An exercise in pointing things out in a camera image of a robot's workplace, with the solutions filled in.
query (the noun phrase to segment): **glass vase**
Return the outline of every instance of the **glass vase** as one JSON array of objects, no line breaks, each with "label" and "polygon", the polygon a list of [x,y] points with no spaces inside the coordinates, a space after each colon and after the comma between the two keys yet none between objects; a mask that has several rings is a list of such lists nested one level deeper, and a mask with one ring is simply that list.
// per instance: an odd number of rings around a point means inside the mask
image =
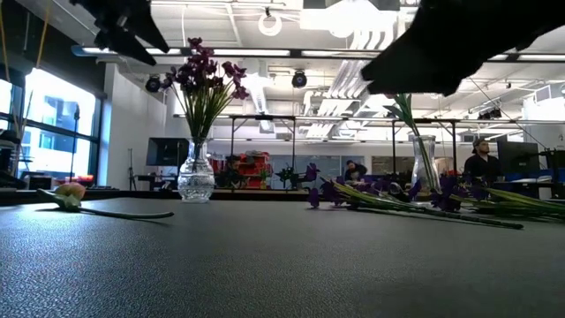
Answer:
[{"label": "glass vase", "polygon": [[435,167],[435,136],[414,136],[414,169],[412,169],[412,186],[420,181],[421,193],[430,193],[432,189],[440,190],[440,177]]},{"label": "glass vase", "polygon": [[206,158],[207,140],[192,138],[178,173],[178,193],[187,203],[206,203],[214,191],[214,170]]}]

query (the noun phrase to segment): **cable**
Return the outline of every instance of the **cable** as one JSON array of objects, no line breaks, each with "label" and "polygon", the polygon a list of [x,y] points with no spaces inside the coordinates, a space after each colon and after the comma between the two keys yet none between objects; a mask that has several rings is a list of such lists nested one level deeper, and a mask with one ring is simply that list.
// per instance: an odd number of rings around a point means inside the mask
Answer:
[{"label": "cable", "polygon": [[181,13],[180,27],[183,32],[183,46],[186,47],[186,34],[185,34],[185,11],[186,7],[183,7],[183,12]]},{"label": "cable", "polygon": [[43,54],[43,44],[45,44],[45,34],[47,33],[47,26],[49,25],[49,15],[51,13],[51,5],[53,2],[47,0],[47,10],[45,11],[45,21],[43,22],[43,32],[41,32],[41,42],[39,43],[39,54],[37,55],[37,63],[35,63],[35,68],[39,68],[41,62],[41,55]]},{"label": "cable", "polygon": [[4,31],[4,19],[2,13],[2,3],[0,3],[0,33],[2,34],[2,54],[4,55],[4,69],[6,71],[6,79],[10,81],[10,68],[8,67],[8,53],[6,50],[6,33]]}]

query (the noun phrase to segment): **flower stem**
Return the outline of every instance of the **flower stem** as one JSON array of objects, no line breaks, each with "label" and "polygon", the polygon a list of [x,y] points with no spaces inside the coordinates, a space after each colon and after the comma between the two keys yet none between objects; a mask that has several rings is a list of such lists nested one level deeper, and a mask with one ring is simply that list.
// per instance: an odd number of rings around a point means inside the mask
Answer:
[{"label": "flower stem", "polygon": [[91,208],[79,208],[81,212],[92,213],[97,216],[110,216],[110,217],[117,217],[123,219],[159,219],[165,218],[175,215],[172,212],[165,212],[165,213],[156,213],[156,214],[129,214],[129,213],[117,213],[117,212],[106,212],[106,211],[99,211]]}]

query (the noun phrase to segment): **spotlight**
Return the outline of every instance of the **spotlight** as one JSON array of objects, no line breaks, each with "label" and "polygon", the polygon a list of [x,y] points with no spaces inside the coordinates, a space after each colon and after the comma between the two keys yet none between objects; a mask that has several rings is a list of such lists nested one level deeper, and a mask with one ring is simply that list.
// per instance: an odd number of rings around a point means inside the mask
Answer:
[{"label": "spotlight", "polygon": [[145,89],[149,93],[157,93],[161,88],[161,80],[159,79],[159,75],[151,75],[145,83]]},{"label": "spotlight", "polygon": [[491,118],[495,119],[495,118],[502,118],[502,112],[501,109],[494,109],[491,111]]},{"label": "spotlight", "polygon": [[294,88],[302,88],[306,86],[308,79],[304,74],[304,71],[296,71],[294,72],[294,76],[292,77],[292,86]]}]

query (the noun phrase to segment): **desk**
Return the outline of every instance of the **desk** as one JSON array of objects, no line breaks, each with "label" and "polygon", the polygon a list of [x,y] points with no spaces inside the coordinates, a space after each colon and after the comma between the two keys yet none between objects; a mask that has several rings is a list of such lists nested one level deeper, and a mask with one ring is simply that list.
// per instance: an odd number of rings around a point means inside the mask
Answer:
[{"label": "desk", "polygon": [[563,183],[553,182],[495,182],[493,187],[514,193],[524,193],[533,198],[539,198],[539,189],[551,189],[553,198],[565,198]]},{"label": "desk", "polygon": [[565,228],[309,210],[305,202],[113,199],[159,222],[0,209],[11,318],[560,317]]}]

